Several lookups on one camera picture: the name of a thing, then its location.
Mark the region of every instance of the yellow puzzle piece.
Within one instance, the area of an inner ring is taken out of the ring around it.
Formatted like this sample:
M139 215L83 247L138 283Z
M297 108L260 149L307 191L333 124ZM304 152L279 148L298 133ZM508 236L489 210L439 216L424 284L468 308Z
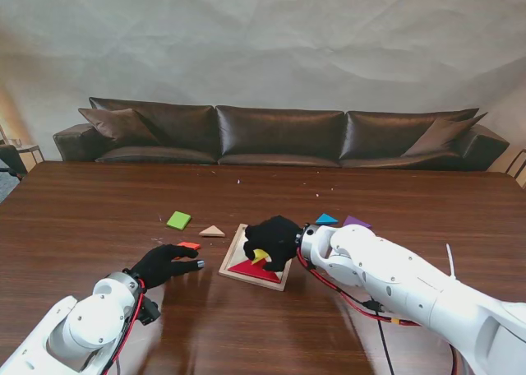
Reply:
M254 250L254 260L252 260L252 265L256 264L257 262L260 262L264 258L267 258L269 255L267 252L261 249L255 249Z

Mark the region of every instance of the puzzle piece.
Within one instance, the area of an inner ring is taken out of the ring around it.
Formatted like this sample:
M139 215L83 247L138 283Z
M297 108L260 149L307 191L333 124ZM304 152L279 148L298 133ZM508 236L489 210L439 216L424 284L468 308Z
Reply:
M214 225L211 225L208 229L203 229L199 235L201 237L221 237L224 238L224 232L215 227Z
M357 219L356 217L347 216L347 219L345 219L344 227L346 225L362 225L363 227L367 227L368 229L371 228L371 225L369 223L366 223L365 221L361 221Z
M252 265L256 264L257 262L260 262L264 258L267 258L269 255L267 252L261 249L255 249L254 250L254 260L252 260Z
M237 272L238 274L252 276L254 278L267 280L273 283L281 283L281 279L276 275L275 272L267 271L263 269L263 266L267 263L265 259L257 262L256 264L251 264L250 260L245 262L240 262L235 266L231 266L228 270L231 272Z
M317 225L335 225L336 223L338 223L338 221L326 213L322 214L320 217L318 217L318 220L316 220Z
M178 243L175 246L184 246L186 248L190 248L190 249L194 249L194 250L201 249L201 245L199 243L192 243L192 242L180 242L180 243Z
M166 222L166 225L168 227L172 227L173 229L184 229L188 222L190 221L191 216L187 215L186 213L182 212L175 212L172 217Z

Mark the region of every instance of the wooden puzzle board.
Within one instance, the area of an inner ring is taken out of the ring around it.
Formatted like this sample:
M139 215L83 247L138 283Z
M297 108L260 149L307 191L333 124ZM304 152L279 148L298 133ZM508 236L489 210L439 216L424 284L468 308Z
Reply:
M245 237L246 227L247 225L239 225L238 231L236 231L236 235L233 237L232 243L230 243L230 247L228 248L227 254L223 259L223 263L219 268L219 274L222 276L227 276L228 278L240 280L242 282L252 283L253 285L283 291L285 289L285 283L287 282L288 271L290 270L290 260L285 265L285 269L283 272L275 273L281 280L280 283L269 282L267 280L262 280L253 276L238 274L237 272L232 272L228 270L231 266L235 266L236 264L244 262L247 259L247 257L245 256L245 252L243 251L243 244L247 241L247 238Z

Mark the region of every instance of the chair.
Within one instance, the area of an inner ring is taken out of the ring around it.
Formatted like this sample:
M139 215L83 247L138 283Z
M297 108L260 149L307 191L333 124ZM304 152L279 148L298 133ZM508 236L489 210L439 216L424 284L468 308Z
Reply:
M513 176L522 188L526 188L526 149L522 149L515 156L506 173Z
M7 168L0 168L0 173L7 172L11 176L16 176L22 180L27 174L27 169L18 151L13 145L3 145L2 143L3 141L0 141L0 160L7 165Z

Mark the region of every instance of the purple triangle piece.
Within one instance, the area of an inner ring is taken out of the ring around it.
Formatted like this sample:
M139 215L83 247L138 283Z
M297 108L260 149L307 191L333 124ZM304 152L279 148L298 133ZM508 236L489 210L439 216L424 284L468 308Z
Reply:
M362 225L364 227L367 227L368 229L371 228L371 225L369 223L366 223L365 221L361 221L357 219L356 217L347 216L347 219L345 219L344 227L346 225Z

